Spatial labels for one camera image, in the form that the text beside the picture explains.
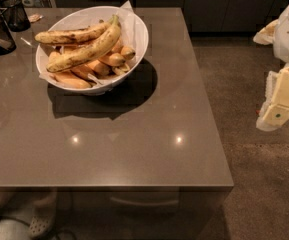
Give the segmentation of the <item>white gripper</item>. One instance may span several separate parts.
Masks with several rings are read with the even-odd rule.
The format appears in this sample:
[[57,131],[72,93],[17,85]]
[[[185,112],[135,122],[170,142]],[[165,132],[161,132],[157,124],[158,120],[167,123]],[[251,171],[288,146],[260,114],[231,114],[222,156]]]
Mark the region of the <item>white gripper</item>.
[[279,72],[270,71],[266,80],[265,102],[259,112],[256,128],[274,131],[289,120],[289,5],[278,20],[270,22],[253,37],[261,45],[273,43],[276,58],[285,63]]

